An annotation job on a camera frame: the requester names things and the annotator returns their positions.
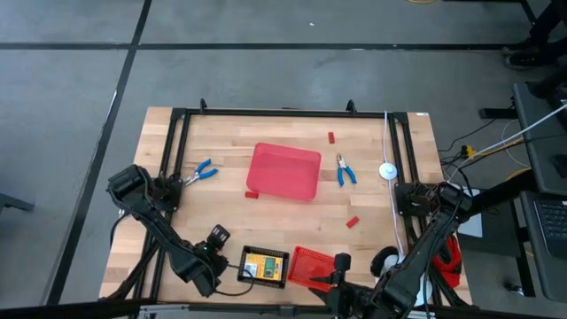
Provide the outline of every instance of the wooden tabletop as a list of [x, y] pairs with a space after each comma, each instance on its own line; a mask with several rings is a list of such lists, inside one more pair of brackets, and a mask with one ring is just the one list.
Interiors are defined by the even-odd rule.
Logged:
[[[146, 114], [134, 162], [145, 167], [150, 175], [159, 171], [166, 140], [171, 108], [150, 107]], [[427, 113], [409, 113], [417, 168], [424, 183], [443, 180], [437, 146]], [[177, 125], [174, 145], [181, 131]], [[329, 144], [328, 132], [334, 132], [336, 143]], [[398, 127], [404, 171], [409, 175], [401, 126]], [[396, 245], [388, 184], [377, 175], [383, 162], [384, 120], [310, 117], [248, 117], [193, 115], [183, 159], [183, 177], [188, 176], [203, 160], [211, 159], [210, 167], [219, 173], [197, 181], [183, 191], [182, 202], [174, 214], [172, 226], [181, 238], [197, 243], [206, 239], [219, 223], [231, 237], [222, 253], [231, 264], [240, 262], [244, 245], [289, 252], [296, 245], [326, 253], [350, 253], [351, 270], [346, 279], [357, 284], [375, 285], [369, 272], [374, 255], [388, 245]], [[386, 154], [393, 162], [392, 142], [386, 130]], [[245, 198], [246, 177], [254, 146], [258, 142], [279, 144], [319, 152], [322, 155], [317, 195], [312, 202], [299, 202], [260, 194], [258, 199]], [[175, 161], [174, 146], [169, 172]], [[345, 156], [356, 174], [358, 183], [338, 187], [337, 153]], [[360, 221], [346, 227], [352, 217]], [[405, 242], [403, 221], [398, 232]], [[116, 230], [100, 296], [114, 292], [140, 259], [145, 228], [132, 218], [124, 220]], [[149, 295], [153, 264], [146, 274], [143, 296]], [[237, 281], [237, 271], [227, 268], [221, 276], [223, 292], [241, 292], [249, 284]], [[466, 276], [457, 293], [470, 301]], [[209, 302], [245, 304], [322, 305], [307, 288], [288, 282], [285, 289], [255, 286], [242, 297], [214, 294], [201, 297], [194, 284], [185, 284], [169, 267], [168, 259], [159, 289], [159, 301]]]

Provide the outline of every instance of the red block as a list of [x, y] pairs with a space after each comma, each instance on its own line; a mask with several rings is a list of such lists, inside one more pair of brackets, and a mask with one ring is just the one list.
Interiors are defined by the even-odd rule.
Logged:
[[352, 228], [354, 225], [356, 225], [358, 223], [360, 219], [355, 216], [352, 220], [348, 221], [348, 223], [346, 224], [346, 227], [348, 228]]
[[247, 191], [247, 192], [245, 193], [245, 197], [246, 197], [246, 198], [258, 199], [258, 193], [251, 192], [251, 191]]

